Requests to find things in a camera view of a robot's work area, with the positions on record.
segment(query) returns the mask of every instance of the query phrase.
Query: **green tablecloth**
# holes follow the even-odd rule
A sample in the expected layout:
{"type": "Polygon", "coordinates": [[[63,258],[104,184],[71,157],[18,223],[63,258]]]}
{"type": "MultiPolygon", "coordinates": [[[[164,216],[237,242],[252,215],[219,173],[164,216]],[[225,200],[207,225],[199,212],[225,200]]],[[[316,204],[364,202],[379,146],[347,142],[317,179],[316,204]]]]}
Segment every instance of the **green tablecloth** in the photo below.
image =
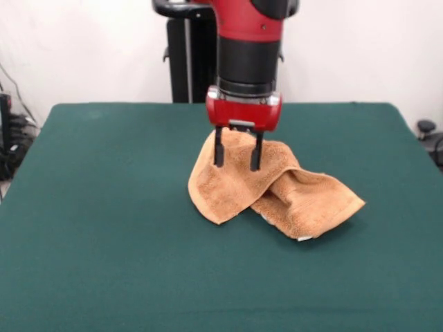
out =
{"type": "Polygon", "coordinates": [[[443,178],[388,104],[266,138],[368,204],[304,243],[188,197],[203,105],[55,107],[0,207],[0,331],[442,331],[443,178]]]}

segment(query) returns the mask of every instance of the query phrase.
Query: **towel fold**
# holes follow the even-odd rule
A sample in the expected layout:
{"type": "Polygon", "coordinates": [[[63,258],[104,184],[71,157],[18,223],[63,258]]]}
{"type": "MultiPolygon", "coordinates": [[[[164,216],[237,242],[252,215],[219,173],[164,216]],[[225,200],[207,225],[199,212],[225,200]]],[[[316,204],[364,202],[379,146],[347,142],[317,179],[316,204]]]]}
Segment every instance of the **towel fold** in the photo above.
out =
{"type": "Polygon", "coordinates": [[[318,238],[364,205],[350,188],[303,169],[291,149],[263,142],[261,170],[250,170],[255,138],[224,129],[225,163],[213,165],[214,133],[206,139],[188,182],[192,202],[209,221],[223,224],[247,208],[292,239],[318,238]]]}

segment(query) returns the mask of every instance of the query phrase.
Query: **black knob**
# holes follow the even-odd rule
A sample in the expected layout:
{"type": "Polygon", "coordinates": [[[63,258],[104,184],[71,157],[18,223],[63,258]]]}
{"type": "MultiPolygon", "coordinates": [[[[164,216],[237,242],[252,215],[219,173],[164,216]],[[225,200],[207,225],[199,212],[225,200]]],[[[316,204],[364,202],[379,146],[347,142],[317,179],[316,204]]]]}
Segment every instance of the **black knob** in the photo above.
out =
{"type": "Polygon", "coordinates": [[[299,8],[300,8],[300,1],[299,0],[289,0],[288,17],[291,17],[291,16],[297,14],[299,8]]]}
{"type": "Polygon", "coordinates": [[[428,134],[437,128],[435,123],[430,120],[421,120],[418,122],[417,126],[420,132],[424,134],[428,134]]]}
{"type": "Polygon", "coordinates": [[[152,7],[160,15],[175,19],[215,19],[212,6],[204,3],[152,0],[152,7]]]}

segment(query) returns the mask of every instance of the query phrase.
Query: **white wall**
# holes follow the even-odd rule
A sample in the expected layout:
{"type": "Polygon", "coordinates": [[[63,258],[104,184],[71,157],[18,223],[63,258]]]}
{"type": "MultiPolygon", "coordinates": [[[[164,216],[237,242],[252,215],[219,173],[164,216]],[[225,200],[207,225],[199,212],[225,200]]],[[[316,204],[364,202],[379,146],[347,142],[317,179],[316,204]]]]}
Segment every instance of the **white wall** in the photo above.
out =
{"type": "MultiPolygon", "coordinates": [[[[0,10],[0,61],[40,122],[60,102],[171,100],[166,19],[150,0],[0,0],[0,10]]],[[[442,0],[302,0],[284,55],[286,101],[388,101],[411,126],[443,127],[442,0]]]]}

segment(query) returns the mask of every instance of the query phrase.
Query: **black cable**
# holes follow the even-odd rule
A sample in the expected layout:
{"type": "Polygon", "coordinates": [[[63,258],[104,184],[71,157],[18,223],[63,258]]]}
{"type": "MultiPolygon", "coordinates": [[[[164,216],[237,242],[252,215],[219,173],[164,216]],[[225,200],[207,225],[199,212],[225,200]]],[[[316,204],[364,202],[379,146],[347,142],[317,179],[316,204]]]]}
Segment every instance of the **black cable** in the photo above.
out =
{"type": "Polygon", "coordinates": [[[440,152],[438,151],[438,148],[442,143],[443,143],[443,136],[435,143],[435,148],[434,148],[435,164],[437,164],[438,167],[443,167],[443,164],[440,164],[439,161],[440,152]]]}
{"type": "Polygon", "coordinates": [[[19,101],[21,103],[21,105],[23,106],[23,108],[25,109],[26,113],[29,115],[29,117],[31,119],[33,119],[34,123],[37,123],[36,119],[34,118],[33,114],[31,113],[31,111],[29,110],[29,108],[26,106],[26,104],[24,103],[23,99],[21,98],[21,94],[20,94],[20,89],[19,89],[19,85],[17,84],[17,82],[9,75],[9,73],[6,71],[5,67],[3,67],[3,64],[1,64],[0,62],[0,69],[1,71],[3,71],[3,74],[5,74],[5,76],[14,84],[15,86],[15,91],[17,92],[17,97],[19,98],[19,101]]]}

